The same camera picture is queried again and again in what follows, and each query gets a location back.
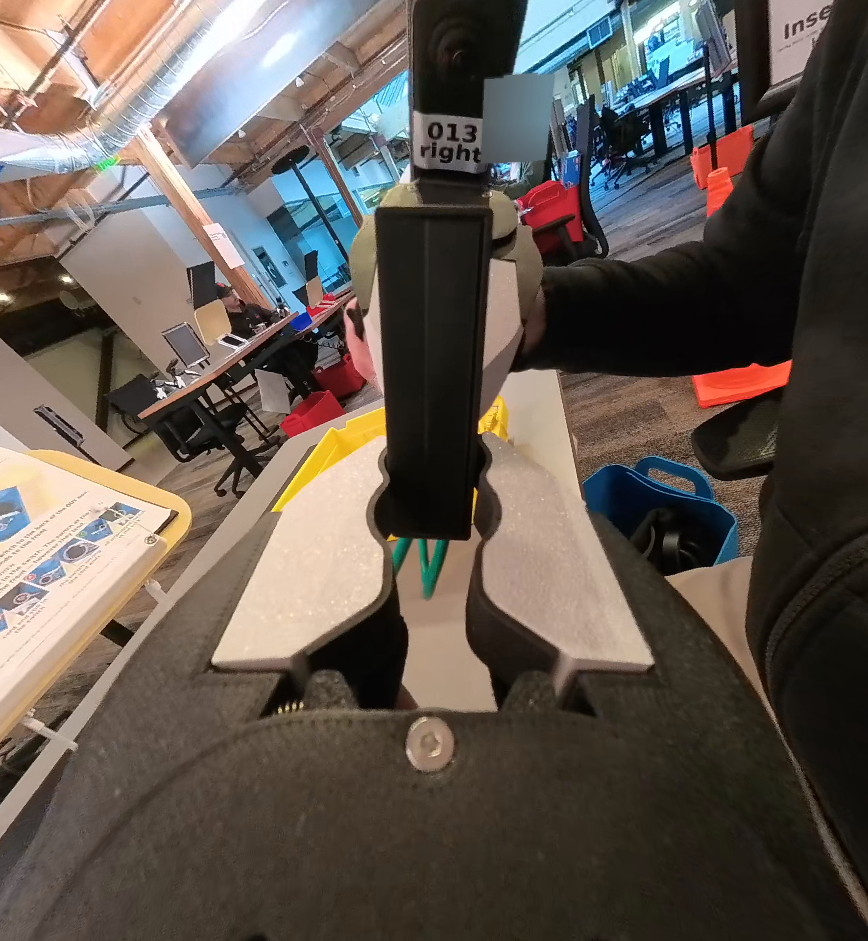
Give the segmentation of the white paper notice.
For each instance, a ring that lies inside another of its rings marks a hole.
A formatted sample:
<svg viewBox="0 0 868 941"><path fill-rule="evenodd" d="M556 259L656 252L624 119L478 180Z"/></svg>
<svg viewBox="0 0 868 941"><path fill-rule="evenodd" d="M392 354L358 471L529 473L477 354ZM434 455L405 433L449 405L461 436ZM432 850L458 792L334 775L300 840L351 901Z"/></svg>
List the white paper notice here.
<svg viewBox="0 0 868 941"><path fill-rule="evenodd" d="M227 231L221 225L213 222L205 225L203 228L227 268L235 270L245 266L244 258L233 244Z"/></svg>

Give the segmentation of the person's khaki pants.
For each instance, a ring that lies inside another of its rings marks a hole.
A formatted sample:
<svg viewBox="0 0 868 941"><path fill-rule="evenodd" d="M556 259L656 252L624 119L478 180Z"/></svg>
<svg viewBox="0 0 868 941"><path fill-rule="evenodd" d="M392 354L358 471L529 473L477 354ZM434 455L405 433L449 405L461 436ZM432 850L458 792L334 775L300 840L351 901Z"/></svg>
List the person's khaki pants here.
<svg viewBox="0 0 868 941"><path fill-rule="evenodd" d="M764 691L746 632L748 590L753 558L739 557L722 565L687 570L665 580L699 614L739 665L767 712Z"/></svg>

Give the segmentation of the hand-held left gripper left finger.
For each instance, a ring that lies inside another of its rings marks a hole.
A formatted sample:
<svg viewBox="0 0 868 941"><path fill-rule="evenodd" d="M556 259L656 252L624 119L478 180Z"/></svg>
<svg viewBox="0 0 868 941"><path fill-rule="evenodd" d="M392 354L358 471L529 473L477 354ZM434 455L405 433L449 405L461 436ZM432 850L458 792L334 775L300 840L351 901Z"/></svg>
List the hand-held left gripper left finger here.
<svg viewBox="0 0 868 941"><path fill-rule="evenodd" d="M345 677L359 705L396 706L409 633L392 550L376 515L389 483L385 439L372 439L276 513L212 655L231 674Z"/></svg>

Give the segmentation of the blue tote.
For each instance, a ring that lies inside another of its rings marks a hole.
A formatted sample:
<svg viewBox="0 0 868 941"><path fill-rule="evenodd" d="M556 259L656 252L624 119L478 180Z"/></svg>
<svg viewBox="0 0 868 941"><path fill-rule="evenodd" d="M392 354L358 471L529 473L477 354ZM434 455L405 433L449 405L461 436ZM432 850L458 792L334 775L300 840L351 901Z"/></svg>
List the blue tote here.
<svg viewBox="0 0 868 941"><path fill-rule="evenodd" d="M739 556L734 514L704 473L650 455L606 465L582 484L587 509L603 516L663 576L722 565Z"/></svg>

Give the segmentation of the yellow plastic bin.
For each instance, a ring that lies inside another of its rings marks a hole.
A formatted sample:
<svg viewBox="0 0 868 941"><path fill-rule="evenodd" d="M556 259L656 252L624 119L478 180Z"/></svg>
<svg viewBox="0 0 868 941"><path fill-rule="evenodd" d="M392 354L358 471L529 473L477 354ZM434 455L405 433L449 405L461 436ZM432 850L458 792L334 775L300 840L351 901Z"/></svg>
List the yellow plastic bin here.
<svg viewBox="0 0 868 941"><path fill-rule="evenodd" d="M502 396L497 396L491 408L480 420L478 432L480 434L492 433L502 441L508 441L508 419L509 411L506 402ZM283 511L287 503L316 477L368 442L384 436L385 433L384 407L351 419L342 428L331 428L303 460L271 511Z"/></svg>

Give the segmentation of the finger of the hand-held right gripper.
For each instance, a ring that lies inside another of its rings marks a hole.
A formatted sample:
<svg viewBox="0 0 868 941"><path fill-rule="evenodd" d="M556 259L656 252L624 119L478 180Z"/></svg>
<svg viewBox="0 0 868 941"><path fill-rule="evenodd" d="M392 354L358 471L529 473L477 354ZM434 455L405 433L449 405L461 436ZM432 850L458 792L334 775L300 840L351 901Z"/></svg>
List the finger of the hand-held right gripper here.
<svg viewBox="0 0 868 941"><path fill-rule="evenodd" d="M535 272L526 265L525 276L514 261L489 262L487 308L481 380L481 416L499 396L524 335L523 317L535 300Z"/></svg>
<svg viewBox="0 0 868 941"><path fill-rule="evenodd" d="M384 396L383 348L381 335L380 292L373 290L368 308L364 312L365 342L372 360L374 378L372 383Z"/></svg>

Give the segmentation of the long office desk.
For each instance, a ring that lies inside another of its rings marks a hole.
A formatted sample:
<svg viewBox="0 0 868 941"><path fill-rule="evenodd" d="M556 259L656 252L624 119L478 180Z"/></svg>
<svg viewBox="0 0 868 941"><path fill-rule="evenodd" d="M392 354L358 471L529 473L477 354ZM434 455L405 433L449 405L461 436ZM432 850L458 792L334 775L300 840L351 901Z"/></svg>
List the long office desk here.
<svg viewBox="0 0 868 941"><path fill-rule="evenodd" d="M638 114L649 127L652 149L657 158L662 158L673 148L667 143L665 134L664 110L672 102L679 109L682 146L686 154L691 154L696 147L691 124L691 98L702 90L706 100L718 97L722 101L722 124L715 126L715 135L721 137L735 133L739 128L737 111L738 67L733 63L724 72L714 75L711 81L704 72L693 70L677 78L663 88L651 90L629 100L616 108L616 114Z"/></svg>

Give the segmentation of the wooden office desk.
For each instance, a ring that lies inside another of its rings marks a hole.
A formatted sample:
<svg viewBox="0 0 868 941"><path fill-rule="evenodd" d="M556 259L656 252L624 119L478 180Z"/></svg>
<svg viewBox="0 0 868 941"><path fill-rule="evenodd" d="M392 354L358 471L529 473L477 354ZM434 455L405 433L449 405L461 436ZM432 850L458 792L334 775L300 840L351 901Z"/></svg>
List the wooden office desk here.
<svg viewBox="0 0 868 941"><path fill-rule="evenodd" d="M346 303L354 296L355 294L352 289L347 288L332 302L320 304L316 308L316 314L311 317L311 323L306 325L304 329L294 332L292 335L287 333L287 330L293 320L293 316L288 316L272 324L268 328L255 334L252 340L233 351L232 354L227 356L225 360L219 363L215 368L204 372L192 383L175 390L166 398L158 400L158 402L139 412L137 415L138 419L144 422L151 421L167 409L190 404L194 399L201 397L208 386L213 385L221 376L237 366L245 364L249 369L254 370L256 367L252 365L252 362L257 359L267 359L272 354L270 347L293 343L315 330L319 330L323 324L328 323L337 312L343 311Z"/></svg>

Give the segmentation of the red plastic bin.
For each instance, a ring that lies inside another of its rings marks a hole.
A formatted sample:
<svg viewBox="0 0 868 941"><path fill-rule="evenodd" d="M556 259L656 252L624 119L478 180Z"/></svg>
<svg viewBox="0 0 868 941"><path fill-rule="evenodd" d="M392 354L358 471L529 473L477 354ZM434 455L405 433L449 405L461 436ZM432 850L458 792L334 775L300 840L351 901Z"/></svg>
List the red plastic bin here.
<svg viewBox="0 0 868 941"><path fill-rule="evenodd" d="M532 230L542 256L567 253L584 242L581 200L578 188L551 180L531 189L517 200L520 222Z"/></svg>
<svg viewBox="0 0 868 941"><path fill-rule="evenodd" d="M349 353L330 366L316 367L313 377L323 391L333 394L339 402L357 394L366 384Z"/></svg>
<svg viewBox="0 0 868 941"><path fill-rule="evenodd" d="M334 394L320 391L293 407L280 422L280 429L287 438L294 438L344 415L345 409Z"/></svg>

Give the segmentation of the grey computer monitor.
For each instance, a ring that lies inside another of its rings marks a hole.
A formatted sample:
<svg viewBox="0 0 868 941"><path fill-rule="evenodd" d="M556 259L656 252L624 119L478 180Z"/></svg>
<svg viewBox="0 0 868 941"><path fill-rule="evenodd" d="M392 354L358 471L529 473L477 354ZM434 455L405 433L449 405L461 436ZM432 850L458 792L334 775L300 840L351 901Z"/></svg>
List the grey computer monitor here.
<svg viewBox="0 0 868 941"><path fill-rule="evenodd" d="M193 370L210 361L208 348L190 323L172 325L162 330L161 336L185 369Z"/></svg>

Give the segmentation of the orange plastic bin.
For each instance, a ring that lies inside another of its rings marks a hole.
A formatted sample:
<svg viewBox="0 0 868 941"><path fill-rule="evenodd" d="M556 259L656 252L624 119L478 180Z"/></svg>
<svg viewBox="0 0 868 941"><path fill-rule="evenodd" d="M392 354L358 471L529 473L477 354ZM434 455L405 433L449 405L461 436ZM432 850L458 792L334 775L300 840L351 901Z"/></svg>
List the orange plastic bin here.
<svg viewBox="0 0 868 941"><path fill-rule="evenodd" d="M694 375L691 379L699 406L710 408L740 403L778 390L789 381L792 367L791 360L770 367L754 363L744 368Z"/></svg>
<svg viewBox="0 0 868 941"><path fill-rule="evenodd" d="M707 217L717 212L734 188L734 182L745 169L755 144L754 127L748 124L709 144L693 150L690 156L697 186L707 195Z"/></svg>

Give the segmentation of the white sign with black marker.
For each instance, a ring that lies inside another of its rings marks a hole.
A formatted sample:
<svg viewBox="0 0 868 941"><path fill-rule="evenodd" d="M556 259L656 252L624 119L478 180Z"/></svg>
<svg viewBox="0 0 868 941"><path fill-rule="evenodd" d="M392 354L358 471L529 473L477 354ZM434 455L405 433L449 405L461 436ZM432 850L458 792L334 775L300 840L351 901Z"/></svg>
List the white sign with black marker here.
<svg viewBox="0 0 868 941"><path fill-rule="evenodd" d="M829 1L736 1L742 124L785 109L828 22Z"/></svg>

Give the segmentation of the black floor lamp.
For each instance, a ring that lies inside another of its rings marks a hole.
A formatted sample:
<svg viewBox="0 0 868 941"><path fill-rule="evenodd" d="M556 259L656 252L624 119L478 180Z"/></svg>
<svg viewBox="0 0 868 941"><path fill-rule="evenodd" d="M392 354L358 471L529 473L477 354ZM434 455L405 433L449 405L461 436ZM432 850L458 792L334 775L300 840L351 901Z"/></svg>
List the black floor lamp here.
<svg viewBox="0 0 868 941"><path fill-rule="evenodd" d="M309 154L309 147L305 145L299 146L290 150L284 156L282 156L281 158L275 161L275 163L273 164L271 168L271 175L278 176L278 175L282 175L290 171L293 172L293 174L298 179L299 184L301 188L303 189L304 193L306 194L308 200L310 201L311 206L313 206L317 216L320 218L328 234L334 241L334 244L336 248L338 249L339 254L341 255L345 264L349 265L348 253L342 241L340 240L337 232L335 231L332 221L328 217L327 213L322 207L322 204L320 203L317 196L313 193L313 190L311 189L310 184L305 180L303 173L300 169L301 162L307 158L308 154Z"/></svg>

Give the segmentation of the person's right forearm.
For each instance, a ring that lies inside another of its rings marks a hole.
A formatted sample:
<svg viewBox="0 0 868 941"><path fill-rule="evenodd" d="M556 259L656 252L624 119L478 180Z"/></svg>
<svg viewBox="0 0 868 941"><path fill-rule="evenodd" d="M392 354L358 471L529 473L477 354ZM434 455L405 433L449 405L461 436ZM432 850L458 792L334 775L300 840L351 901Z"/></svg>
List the person's right forearm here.
<svg viewBox="0 0 868 941"><path fill-rule="evenodd" d="M686 243L544 270L512 371L682 377L788 360L803 257Z"/></svg>

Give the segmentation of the black wall device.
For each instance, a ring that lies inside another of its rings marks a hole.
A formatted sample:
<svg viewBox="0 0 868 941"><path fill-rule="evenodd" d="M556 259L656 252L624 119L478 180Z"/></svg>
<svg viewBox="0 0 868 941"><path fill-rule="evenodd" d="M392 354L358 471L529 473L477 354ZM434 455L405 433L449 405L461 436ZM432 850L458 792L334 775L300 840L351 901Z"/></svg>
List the black wall device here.
<svg viewBox="0 0 868 941"><path fill-rule="evenodd" d="M80 451L82 449L84 443L83 434L53 408L40 405L33 408L33 413L40 417L52 430L76 450Z"/></svg>

